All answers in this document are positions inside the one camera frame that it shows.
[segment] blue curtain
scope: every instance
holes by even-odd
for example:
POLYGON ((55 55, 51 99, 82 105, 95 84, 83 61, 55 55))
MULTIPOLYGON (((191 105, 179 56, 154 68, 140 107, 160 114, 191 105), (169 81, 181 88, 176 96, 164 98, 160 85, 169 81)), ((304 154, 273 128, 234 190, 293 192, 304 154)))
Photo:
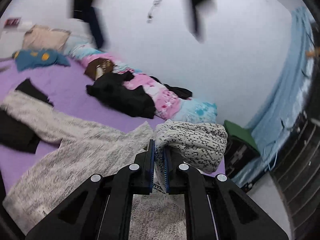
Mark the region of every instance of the blue curtain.
POLYGON ((313 71, 313 59, 307 60, 305 52, 313 49, 313 35, 305 7, 297 8, 291 15, 291 44, 280 78, 246 127, 251 131, 260 157, 249 162, 232 179, 239 187, 250 183, 261 171, 273 168, 277 152, 290 134, 288 128, 303 110, 304 95, 310 86, 308 76, 313 71))

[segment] beige pillow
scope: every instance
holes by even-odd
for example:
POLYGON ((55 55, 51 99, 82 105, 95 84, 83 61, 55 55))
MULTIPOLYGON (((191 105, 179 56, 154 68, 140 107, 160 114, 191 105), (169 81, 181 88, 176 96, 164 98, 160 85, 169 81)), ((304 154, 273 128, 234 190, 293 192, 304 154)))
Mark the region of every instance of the beige pillow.
POLYGON ((70 31, 34 25, 24 35, 22 49, 55 49, 62 51, 70 34, 70 31))

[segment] wall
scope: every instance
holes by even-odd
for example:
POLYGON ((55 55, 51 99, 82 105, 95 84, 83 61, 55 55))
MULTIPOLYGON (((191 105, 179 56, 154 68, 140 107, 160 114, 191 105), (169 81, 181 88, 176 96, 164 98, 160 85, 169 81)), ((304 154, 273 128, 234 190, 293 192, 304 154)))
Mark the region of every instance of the wall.
MULTIPOLYGON (((278 0, 214 0, 215 9, 203 17, 205 39, 199 43, 189 33, 185 0, 163 0, 148 24, 153 1, 96 1, 108 30, 108 49, 164 83, 215 102, 218 122, 245 125, 281 73, 290 42, 290 12, 278 0)), ((84 23, 68 19, 71 3, 14 0, 5 14, 86 32, 84 23)))

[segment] round metal bolt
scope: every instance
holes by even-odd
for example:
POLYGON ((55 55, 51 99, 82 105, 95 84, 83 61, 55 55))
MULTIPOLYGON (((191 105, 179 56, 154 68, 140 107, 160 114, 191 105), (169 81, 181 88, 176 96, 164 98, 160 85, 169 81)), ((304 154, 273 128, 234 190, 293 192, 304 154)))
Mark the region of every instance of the round metal bolt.
POLYGON ((186 171, 187 169, 189 169, 189 165, 188 165, 188 164, 185 164, 185 163, 180 164, 180 165, 179 165, 179 169, 180 169, 180 170, 183 170, 183 171, 186 171))
POLYGON ((220 180, 220 181, 226 181, 227 180, 227 176, 224 175, 224 174, 219 174, 217 176, 217 179, 220 180))
POLYGON ((98 182, 101 179, 101 176, 99 174, 94 174, 91 176, 91 181, 98 182))
POLYGON ((133 164, 131 164, 129 166, 129 169, 132 170, 132 171, 136 171, 139 168, 140 168, 140 166, 138 164, 135 164, 135 163, 133 163, 133 164))

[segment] purple bed sheet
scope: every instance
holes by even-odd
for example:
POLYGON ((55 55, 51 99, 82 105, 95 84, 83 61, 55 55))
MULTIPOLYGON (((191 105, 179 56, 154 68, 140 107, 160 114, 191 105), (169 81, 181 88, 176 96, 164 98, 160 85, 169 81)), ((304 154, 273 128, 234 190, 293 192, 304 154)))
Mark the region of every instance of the purple bed sheet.
MULTIPOLYGON (((70 67, 53 65, 20 73, 17 71, 14 60, 0 62, 0 68, 10 66, 8 70, 0 73, 0 102, 10 90, 14 90, 22 81, 30 78, 37 88, 49 96, 56 110, 71 116, 99 122, 122 132, 134 130, 145 121, 148 121, 153 129, 157 124, 164 122, 157 116, 154 119, 130 117, 103 106, 96 98, 87 95, 85 86, 92 84, 93 81, 83 74, 83 67, 75 60, 69 59, 69 61, 70 67)), ((36 154, 30 154, 0 145, 0 170, 6 192, 24 172, 58 147, 59 145, 50 145, 40 141, 36 154)), ((218 170, 211 175, 215 176, 215 174, 224 172, 224 160, 222 160, 218 170)))

